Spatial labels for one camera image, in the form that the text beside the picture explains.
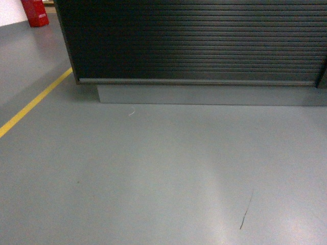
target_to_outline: metal plinth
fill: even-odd
[[[327,106],[327,90],[308,87],[98,85],[101,103]]]

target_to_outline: red fire extinguisher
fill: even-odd
[[[21,0],[31,27],[43,27],[49,24],[42,0]]]

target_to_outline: gray floor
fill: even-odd
[[[2,123],[69,68],[55,33],[16,40],[52,51],[2,46],[1,74],[30,84],[2,99]],[[100,104],[70,75],[0,139],[0,244],[325,245],[326,121],[326,107]]]

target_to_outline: black scratch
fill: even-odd
[[[254,194],[254,190],[252,191],[252,195],[251,195],[251,198],[250,198],[249,204],[247,205],[247,209],[246,209],[245,214],[244,214],[244,216],[243,216],[243,220],[242,220],[242,223],[241,223],[240,230],[242,229],[242,226],[243,226],[243,224],[244,224],[245,216],[246,216],[246,214],[247,214],[247,211],[249,210],[249,207],[250,207],[250,203],[251,203],[251,201],[252,201],[253,194]]]

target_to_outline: yellow floor line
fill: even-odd
[[[72,73],[72,68],[69,68],[57,80],[55,80],[48,88],[29,102],[21,111],[19,111],[12,119],[0,128],[0,138],[4,136],[16,123],[18,123],[27,113],[30,112],[44,97],[46,97],[55,87],[57,87],[69,74]]]

